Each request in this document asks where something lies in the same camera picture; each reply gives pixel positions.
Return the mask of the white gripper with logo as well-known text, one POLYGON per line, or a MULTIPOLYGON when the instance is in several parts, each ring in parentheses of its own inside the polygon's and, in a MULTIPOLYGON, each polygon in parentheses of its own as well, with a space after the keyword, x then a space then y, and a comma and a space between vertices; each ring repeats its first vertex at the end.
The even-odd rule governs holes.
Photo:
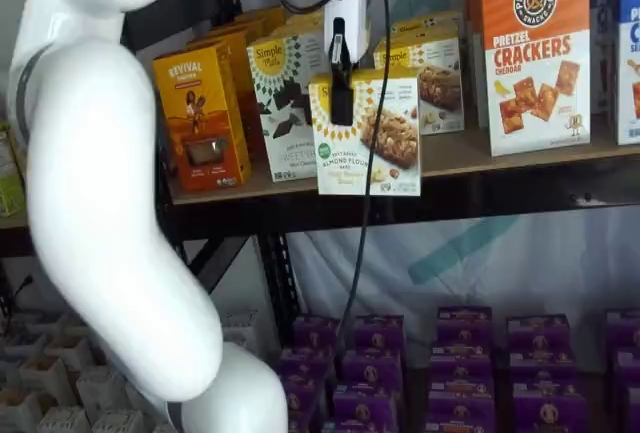
POLYGON ((370 0, 330 0, 324 7, 324 47, 331 66, 331 122, 353 124, 351 73, 370 43, 370 0))

